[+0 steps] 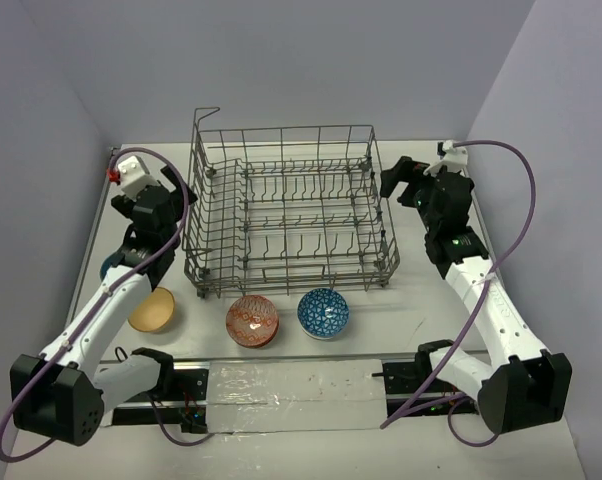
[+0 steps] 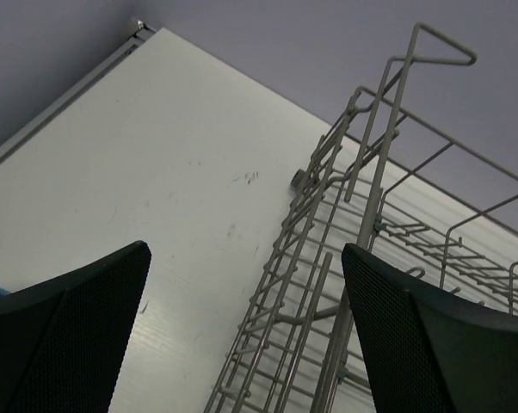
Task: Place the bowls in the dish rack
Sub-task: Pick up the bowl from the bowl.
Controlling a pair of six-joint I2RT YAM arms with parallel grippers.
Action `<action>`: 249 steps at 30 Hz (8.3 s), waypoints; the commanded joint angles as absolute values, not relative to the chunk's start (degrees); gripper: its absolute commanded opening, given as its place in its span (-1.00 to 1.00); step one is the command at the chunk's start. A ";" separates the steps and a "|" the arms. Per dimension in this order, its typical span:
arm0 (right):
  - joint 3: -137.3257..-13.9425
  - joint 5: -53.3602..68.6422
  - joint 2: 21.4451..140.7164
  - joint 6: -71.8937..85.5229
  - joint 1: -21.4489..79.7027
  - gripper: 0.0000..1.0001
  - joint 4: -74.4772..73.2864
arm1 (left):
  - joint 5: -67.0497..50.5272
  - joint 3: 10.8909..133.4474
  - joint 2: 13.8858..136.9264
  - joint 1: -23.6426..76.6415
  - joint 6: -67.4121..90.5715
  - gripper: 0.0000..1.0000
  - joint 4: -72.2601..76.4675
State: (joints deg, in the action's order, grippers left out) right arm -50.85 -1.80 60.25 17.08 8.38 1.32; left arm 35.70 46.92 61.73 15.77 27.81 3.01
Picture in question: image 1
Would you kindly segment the plain blue bowl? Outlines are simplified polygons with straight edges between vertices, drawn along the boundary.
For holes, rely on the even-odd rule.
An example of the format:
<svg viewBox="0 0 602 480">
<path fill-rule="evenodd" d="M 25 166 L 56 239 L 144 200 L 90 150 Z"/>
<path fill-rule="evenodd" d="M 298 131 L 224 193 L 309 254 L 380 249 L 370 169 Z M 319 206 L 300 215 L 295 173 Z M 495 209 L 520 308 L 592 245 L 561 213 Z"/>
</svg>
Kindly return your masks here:
<svg viewBox="0 0 602 480">
<path fill-rule="evenodd" d="M 116 267 L 119 265 L 123 257 L 124 255 L 121 252 L 115 251 L 102 262 L 99 270 L 99 278 L 101 281 L 105 279 L 107 272 L 111 267 Z"/>
</svg>

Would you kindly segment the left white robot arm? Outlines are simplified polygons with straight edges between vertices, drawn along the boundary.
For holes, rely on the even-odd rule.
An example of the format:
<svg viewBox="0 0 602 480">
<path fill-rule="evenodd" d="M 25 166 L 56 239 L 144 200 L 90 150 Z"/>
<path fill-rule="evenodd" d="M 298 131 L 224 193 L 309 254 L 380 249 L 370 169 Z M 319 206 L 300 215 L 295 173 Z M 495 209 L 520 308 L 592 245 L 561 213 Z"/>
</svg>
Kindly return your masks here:
<svg viewBox="0 0 602 480">
<path fill-rule="evenodd" d="M 109 369 L 99 364 L 123 324 L 156 290 L 172 266 L 196 196 L 178 171 L 161 170 L 168 190 L 132 156 L 110 170 L 122 192 L 112 206 L 129 220 L 123 242 L 98 291 L 62 333 L 10 369 L 12 404 L 3 418 L 48 442 L 81 446 L 103 416 L 137 394 L 157 399 L 176 386 L 171 355 L 141 347 Z"/>
</svg>

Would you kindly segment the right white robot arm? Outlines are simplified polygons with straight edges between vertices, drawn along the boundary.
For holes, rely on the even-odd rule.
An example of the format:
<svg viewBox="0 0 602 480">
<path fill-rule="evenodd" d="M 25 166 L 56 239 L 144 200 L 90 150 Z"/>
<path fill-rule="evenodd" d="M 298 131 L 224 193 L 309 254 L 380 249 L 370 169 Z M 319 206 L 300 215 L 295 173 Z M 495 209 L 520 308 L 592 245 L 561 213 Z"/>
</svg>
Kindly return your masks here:
<svg viewBox="0 0 602 480">
<path fill-rule="evenodd" d="M 496 276 L 486 246 L 469 224 L 473 181 L 445 167 L 432 173 L 428 164 L 403 156 L 382 172 L 381 197 L 389 197 L 399 183 L 406 185 L 399 203 L 417 210 L 426 254 L 467 308 L 490 358 L 483 362 L 465 353 L 459 341 L 422 344 L 415 355 L 419 389 L 436 391 L 449 383 L 477 403 L 494 434 L 559 421 L 572 366 L 532 332 Z"/>
</svg>

